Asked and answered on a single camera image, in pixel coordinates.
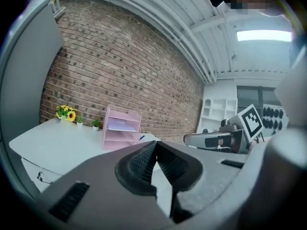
brick wall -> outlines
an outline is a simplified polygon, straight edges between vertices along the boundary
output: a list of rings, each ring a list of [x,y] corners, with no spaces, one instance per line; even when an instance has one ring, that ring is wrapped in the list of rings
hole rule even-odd
[[[142,132],[182,142],[195,132],[203,84],[184,57],[141,18],[99,0],[60,0],[64,45],[43,89],[40,121],[56,106],[78,110],[86,125],[106,106],[138,110]]]

desk drawer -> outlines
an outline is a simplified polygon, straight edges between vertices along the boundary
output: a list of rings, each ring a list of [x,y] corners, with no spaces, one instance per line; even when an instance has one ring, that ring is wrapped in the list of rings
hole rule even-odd
[[[45,170],[24,158],[22,158],[21,161],[30,179],[34,182],[40,192],[43,192],[51,183],[55,182],[62,176],[61,174]]]

white desk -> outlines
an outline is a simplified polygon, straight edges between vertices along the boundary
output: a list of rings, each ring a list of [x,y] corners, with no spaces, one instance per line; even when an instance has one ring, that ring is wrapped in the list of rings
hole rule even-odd
[[[141,136],[145,136],[142,142],[159,141],[152,134]],[[85,160],[111,152],[103,150],[102,130],[93,131],[92,127],[88,126],[78,129],[74,123],[62,124],[57,119],[51,119],[28,130],[9,145],[23,158],[27,173],[40,191],[49,184],[41,183],[37,179],[38,172],[43,172],[43,180],[50,183]]]

